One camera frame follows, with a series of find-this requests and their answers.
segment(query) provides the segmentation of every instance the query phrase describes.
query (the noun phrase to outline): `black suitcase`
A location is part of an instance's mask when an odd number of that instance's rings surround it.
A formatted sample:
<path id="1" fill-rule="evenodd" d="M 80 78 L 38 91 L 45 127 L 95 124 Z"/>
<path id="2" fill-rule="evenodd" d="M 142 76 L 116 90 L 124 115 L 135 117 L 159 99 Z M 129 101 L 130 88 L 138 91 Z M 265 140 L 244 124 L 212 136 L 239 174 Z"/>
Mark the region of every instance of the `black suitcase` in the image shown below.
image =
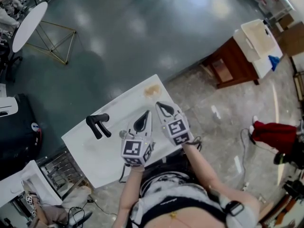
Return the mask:
<path id="1" fill-rule="evenodd" d="M 0 180 L 22 170 L 37 157 L 41 147 L 42 133 L 32 128 L 36 119 L 29 100 L 24 94 L 15 99 L 17 113 L 0 117 Z"/>

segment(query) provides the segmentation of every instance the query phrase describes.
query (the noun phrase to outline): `dark teal floor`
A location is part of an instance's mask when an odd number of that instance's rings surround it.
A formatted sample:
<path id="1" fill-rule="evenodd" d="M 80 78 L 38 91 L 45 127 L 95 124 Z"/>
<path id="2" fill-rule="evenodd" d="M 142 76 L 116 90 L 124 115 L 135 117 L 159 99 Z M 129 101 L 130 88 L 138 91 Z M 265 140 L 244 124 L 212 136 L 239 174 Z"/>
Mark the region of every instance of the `dark teal floor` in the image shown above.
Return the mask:
<path id="1" fill-rule="evenodd" d="M 44 20 L 77 30 L 69 64 L 24 47 L 8 95 L 29 97 L 43 131 L 40 156 L 49 155 L 63 134 L 126 90 L 154 74 L 173 78 L 262 17 L 252 0 L 52 0 Z M 62 36 L 45 29 L 54 41 Z"/>

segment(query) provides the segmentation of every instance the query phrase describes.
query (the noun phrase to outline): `white bin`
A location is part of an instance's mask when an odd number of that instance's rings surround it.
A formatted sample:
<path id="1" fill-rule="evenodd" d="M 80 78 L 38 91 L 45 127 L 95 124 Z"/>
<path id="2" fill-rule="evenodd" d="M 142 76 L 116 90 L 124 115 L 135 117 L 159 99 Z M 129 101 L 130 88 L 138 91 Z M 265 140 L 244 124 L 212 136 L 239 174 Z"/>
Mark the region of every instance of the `white bin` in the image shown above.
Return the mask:
<path id="1" fill-rule="evenodd" d="M 267 56 L 276 42 L 271 37 L 270 30 L 260 19 L 243 24 L 242 29 L 236 30 L 233 39 L 241 48 L 248 62 L 254 62 Z"/>

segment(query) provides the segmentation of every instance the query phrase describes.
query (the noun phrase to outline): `red cloth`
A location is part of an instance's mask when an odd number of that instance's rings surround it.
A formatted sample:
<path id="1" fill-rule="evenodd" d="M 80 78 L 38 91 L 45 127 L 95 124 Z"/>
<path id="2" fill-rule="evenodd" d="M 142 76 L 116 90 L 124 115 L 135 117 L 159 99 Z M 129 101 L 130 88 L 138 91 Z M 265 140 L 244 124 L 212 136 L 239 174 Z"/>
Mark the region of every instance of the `red cloth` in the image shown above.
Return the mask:
<path id="1" fill-rule="evenodd" d="M 282 153 L 290 154 L 296 138 L 296 127 L 279 123 L 254 123 L 252 138 L 267 143 Z"/>

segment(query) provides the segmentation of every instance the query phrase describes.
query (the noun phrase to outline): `wooden cabinet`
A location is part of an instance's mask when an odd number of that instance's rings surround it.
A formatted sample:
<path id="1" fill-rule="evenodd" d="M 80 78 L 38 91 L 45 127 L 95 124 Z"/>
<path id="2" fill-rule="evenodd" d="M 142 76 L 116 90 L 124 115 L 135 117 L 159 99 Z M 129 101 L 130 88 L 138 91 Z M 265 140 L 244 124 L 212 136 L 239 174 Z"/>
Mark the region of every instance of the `wooden cabinet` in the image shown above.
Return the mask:
<path id="1" fill-rule="evenodd" d="M 230 38 L 216 52 L 202 61 L 209 66 L 218 81 L 218 88 L 254 81 L 258 85 L 258 75 L 252 63 L 248 62 L 233 38 Z"/>

